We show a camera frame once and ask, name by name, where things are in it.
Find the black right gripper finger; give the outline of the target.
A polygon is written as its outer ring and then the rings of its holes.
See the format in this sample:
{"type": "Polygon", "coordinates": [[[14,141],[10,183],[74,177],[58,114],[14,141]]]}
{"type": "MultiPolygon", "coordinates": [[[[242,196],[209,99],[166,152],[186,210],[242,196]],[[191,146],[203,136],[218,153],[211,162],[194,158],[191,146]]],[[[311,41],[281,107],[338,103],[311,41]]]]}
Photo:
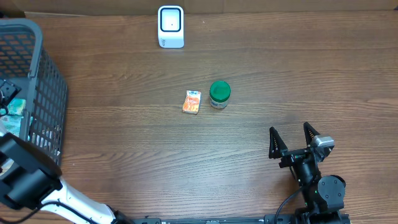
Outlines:
{"type": "Polygon", "coordinates": [[[270,134],[270,146],[269,146],[269,158],[278,159],[284,156],[288,151],[288,147],[283,142],[279,133],[274,127],[269,128],[270,134]]]}
{"type": "Polygon", "coordinates": [[[304,122],[303,129],[307,145],[311,144],[315,136],[320,135],[320,133],[309,122],[304,122]]]}

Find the mint green wipes pack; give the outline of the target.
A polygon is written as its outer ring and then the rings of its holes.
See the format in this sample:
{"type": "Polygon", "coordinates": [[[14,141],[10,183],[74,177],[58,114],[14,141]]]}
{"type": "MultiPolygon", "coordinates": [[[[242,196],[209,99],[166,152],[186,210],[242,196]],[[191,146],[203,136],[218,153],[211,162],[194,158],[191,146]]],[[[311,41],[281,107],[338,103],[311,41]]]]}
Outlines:
{"type": "Polygon", "coordinates": [[[2,134],[12,133],[13,135],[19,137],[21,131],[21,122],[24,118],[25,106],[25,99],[14,98],[7,106],[7,115],[3,116],[6,110],[1,109],[1,127],[4,128],[4,131],[1,131],[2,134]]]}

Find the green lid jar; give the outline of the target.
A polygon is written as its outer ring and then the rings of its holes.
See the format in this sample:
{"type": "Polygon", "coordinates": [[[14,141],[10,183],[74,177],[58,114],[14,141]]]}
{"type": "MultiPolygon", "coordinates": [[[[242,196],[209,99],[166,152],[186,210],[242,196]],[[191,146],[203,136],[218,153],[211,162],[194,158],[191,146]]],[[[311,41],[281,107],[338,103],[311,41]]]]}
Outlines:
{"type": "Polygon", "coordinates": [[[209,95],[210,105],[216,109],[223,109],[229,103],[231,87],[225,81],[215,81],[210,86],[209,95]]]}

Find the orange tissue pack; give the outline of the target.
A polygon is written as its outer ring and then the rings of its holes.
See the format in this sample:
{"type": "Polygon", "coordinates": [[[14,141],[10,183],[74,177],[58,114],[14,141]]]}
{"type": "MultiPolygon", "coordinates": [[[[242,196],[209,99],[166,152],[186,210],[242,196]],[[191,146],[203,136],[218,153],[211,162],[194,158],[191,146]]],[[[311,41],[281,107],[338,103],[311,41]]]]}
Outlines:
{"type": "Polygon", "coordinates": [[[187,90],[185,101],[182,106],[184,113],[198,114],[201,103],[201,91],[187,90]]]}

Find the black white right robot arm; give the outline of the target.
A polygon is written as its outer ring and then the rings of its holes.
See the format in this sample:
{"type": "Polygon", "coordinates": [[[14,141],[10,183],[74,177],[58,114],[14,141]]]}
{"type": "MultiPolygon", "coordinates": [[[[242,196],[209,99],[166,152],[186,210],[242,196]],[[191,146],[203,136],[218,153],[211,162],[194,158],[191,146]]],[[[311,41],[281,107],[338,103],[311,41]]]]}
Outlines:
{"type": "Polygon", "coordinates": [[[344,224],[350,223],[348,214],[340,213],[344,208],[346,182],[338,175],[322,176],[319,163],[323,162],[335,147],[335,140],[320,134],[313,126],[303,124],[307,146],[290,151],[275,127],[269,128],[269,158],[280,159],[279,167],[288,167],[298,190],[286,198],[273,215],[265,215],[265,223],[296,224],[344,224]],[[293,214],[281,215],[283,207],[302,194],[305,206],[297,208],[293,214]]]}

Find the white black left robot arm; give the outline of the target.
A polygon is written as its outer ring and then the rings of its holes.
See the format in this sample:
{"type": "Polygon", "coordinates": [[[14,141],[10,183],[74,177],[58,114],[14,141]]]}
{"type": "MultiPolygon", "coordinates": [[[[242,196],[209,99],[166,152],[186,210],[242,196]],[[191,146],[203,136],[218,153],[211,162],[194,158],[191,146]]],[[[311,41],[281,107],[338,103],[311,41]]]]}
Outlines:
{"type": "Polygon", "coordinates": [[[131,223],[121,212],[95,202],[70,186],[56,162],[37,146],[6,133],[1,137],[1,203],[20,210],[32,210],[22,223],[40,210],[60,215],[73,223],[131,223]]]}

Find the white barcode scanner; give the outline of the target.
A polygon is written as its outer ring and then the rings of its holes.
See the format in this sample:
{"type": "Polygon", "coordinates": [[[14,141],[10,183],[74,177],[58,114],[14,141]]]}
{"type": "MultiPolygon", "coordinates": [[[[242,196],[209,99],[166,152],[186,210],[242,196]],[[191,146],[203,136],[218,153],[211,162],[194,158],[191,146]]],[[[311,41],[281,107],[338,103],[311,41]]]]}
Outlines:
{"type": "Polygon", "coordinates": [[[159,45],[165,49],[184,47],[184,11],[180,6],[161,6],[157,14],[159,45]]]}

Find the grey plastic basket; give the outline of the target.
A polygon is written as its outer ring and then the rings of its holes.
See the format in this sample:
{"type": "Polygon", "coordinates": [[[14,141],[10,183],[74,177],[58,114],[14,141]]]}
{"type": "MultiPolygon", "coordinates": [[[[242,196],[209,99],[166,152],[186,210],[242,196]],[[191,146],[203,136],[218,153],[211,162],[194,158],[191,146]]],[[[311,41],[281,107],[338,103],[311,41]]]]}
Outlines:
{"type": "Polygon", "coordinates": [[[19,137],[61,163],[68,87],[28,19],[1,19],[1,79],[21,87],[26,100],[19,137]]]}

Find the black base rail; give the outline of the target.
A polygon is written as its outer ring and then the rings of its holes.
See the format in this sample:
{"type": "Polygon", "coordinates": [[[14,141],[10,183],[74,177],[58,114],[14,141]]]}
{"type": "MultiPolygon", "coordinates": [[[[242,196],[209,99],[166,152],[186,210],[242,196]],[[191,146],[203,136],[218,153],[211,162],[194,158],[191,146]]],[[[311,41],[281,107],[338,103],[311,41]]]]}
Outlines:
{"type": "Polygon", "coordinates": [[[235,218],[188,218],[188,219],[169,219],[160,218],[135,218],[132,223],[135,224],[294,224],[305,223],[298,220],[293,214],[278,215],[276,222],[275,215],[265,215],[264,217],[235,217],[235,218]]]}

